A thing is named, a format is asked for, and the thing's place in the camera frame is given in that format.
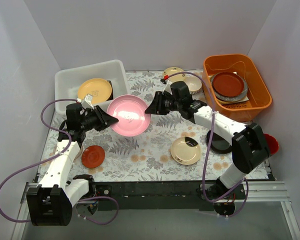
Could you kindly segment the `pink round plate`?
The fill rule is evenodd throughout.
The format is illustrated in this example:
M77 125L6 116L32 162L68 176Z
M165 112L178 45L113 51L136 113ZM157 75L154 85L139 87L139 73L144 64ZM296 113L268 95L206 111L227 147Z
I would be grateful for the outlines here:
M138 96L126 94L116 97L108 106L107 114L117 118L112 130L124 137L135 137L147 130L151 115L145 111L148 105Z

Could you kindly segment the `large yellow round plate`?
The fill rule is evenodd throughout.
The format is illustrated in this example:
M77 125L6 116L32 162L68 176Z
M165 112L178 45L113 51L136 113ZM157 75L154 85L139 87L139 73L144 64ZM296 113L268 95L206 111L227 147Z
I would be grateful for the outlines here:
M103 103L108 101L111 95L111 86L103 78L92 78L85 81L77 91L77 96L80 99L83 99L87 94L93 96L93 105Z

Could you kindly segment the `black square floral plate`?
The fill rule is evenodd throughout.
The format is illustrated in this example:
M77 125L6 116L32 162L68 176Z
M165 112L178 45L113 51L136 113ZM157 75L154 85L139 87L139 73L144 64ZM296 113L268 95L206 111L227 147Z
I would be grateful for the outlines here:
M113 91L113 85L112 85L112 82L110 80L107 80L107 82L110 84L111 86L111 95L110 97L108 98L108 101L110 100L113 100L114 99L114 91Z

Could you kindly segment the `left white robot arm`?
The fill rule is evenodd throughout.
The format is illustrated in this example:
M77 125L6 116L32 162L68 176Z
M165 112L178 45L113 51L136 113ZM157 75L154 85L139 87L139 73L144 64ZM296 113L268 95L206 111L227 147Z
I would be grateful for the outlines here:
M68 181L68 175L79 156L86 133L90 130L103 131L118 121L98 105L83 108L79 103L72 103L66 107L66 119L57 128L54 158L41 181L26 193L34 226L67 226L78 202L109 199L97 195L92 175L76 175L71 181Z

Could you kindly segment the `yellow plate in orange bin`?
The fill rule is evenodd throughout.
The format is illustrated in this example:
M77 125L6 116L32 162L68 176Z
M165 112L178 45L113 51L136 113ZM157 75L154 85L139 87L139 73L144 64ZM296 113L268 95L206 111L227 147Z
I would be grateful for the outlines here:
M217 98L217 101L222 105L236 104L236 103L244 102L245 100L246 100L246 97L244 97L238 101L224 101L222 99Z

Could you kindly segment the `red plate in orange bin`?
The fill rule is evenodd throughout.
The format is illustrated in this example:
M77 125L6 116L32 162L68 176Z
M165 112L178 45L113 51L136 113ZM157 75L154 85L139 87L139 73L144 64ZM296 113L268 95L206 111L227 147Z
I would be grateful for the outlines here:
M232 72L220 72L213 76L212 86L220 95L236 97L244 90L244 81Z

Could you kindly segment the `orange plastic bin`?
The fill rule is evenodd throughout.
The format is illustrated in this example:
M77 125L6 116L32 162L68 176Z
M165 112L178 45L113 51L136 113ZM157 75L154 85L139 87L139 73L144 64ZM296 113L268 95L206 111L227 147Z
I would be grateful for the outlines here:
M236 72L247 83L248 101L222 105L214 91L210 77L221 72ZM206 102L215 110L237 122L253 120L272 104L272 97L251 58L243 54L212 55L203 61L202 89Z

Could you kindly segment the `grey plate in orange bin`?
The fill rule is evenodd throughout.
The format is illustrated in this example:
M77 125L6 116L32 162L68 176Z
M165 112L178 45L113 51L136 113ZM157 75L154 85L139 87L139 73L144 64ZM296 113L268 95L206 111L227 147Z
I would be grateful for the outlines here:
M212 85L212 79L213 79L213 76L211 76L210 79L209 79L212 88L213 88L213 85ZM235 96L235 97L226 97L226 96L220 95L220 94L219 94L216 90L214 90L214 88L213 88L213 91L214 91L215 96L216 96L217 98L223 100L223 101L229 101L229 102L239 101L239 100L243 99L244 97L246 97L247 94L248 94L248 84L247 84L247 82L245 81L245 79L244 79L243 77L241 77L241 78L242 78L242 80L243 80L243 82L244 82L244 89L243 89L243 91L241 92L240 95Z

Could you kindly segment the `white ceramic bowl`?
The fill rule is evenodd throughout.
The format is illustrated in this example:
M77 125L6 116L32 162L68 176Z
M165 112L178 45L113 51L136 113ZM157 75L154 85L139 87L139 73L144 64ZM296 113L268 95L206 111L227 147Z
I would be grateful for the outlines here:
M202 89L202 82L195 76L189 76L184 79L184 82L186 83L189 93L191 95L195 95L199 93Z

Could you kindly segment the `small cream floral plate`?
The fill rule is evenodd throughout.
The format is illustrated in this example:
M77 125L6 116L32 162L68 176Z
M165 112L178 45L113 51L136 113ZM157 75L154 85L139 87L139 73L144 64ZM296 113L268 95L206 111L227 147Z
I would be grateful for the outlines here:
M162 73L162 78L165 82L174 83L179 81L184 81L186 79L185 74L179 74L184 70L179 67L169 67L165 69Z

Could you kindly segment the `small red round plate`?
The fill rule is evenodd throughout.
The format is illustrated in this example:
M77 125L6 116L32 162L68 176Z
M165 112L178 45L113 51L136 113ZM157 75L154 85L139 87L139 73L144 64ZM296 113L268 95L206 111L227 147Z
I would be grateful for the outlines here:
M91 145L83 151L81 162L86 168L94 169L103 163L105 155L105 150L101 146Z

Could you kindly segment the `floral patterned table mat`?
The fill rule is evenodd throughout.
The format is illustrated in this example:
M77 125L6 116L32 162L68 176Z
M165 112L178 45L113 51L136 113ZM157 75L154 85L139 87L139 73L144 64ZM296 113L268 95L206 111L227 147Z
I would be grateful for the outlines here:
M130 93L143 99L147 105L156 91L162 91L162 71L127 72ZM187 181L201 180L207 150L206 134L209 130L184 120L178 112L153 115L145 132L135 137L125 137L111 128L101 132L86 133L83 148L101 146L105 151L103 163L96 168L86 168L81 158L74 160L68 179L76 175L92 175L96 182L136 181ZM176 162L170 152L171 144L180 137L190 137L199 143L201 157L192 165ZM41 160L53 156L58 133L49 131ZM232 154L209 152L206 180L217 179L232 164Z

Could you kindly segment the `black round plate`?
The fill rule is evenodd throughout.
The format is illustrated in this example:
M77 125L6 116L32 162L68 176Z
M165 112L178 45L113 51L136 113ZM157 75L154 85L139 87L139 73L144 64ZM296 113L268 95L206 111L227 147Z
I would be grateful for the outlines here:
M213 133L210 149L217 154L229 154L232 152L232 146L221 136Z

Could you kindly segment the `red black skull mug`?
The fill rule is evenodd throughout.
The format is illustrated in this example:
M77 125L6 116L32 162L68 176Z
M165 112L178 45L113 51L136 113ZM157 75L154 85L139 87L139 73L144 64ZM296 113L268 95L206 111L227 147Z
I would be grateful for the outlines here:
M270 155L274 155L279 151L279 143L278 141L270 134L264 134L265 140L269 147Z

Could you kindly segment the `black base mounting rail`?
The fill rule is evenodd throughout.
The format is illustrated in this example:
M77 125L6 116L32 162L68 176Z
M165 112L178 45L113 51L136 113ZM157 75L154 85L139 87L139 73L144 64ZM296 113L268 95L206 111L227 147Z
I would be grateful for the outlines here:
M208 181L205 186L199 180L192 181L137 181L137 182L95 182L97 200L87 200L77 204L80 213L89 216L96 211L116 210L114 202L105 197L115 199L120 210L178 210L195 209L200 211L214 211L215 206L226 203L230 210L234 211L235 201L244 200L246 193L244 186L240 184L228 196L218 203L210 203L205 200L203 190L210 200L220 197L223 190L217 190L213 181Z

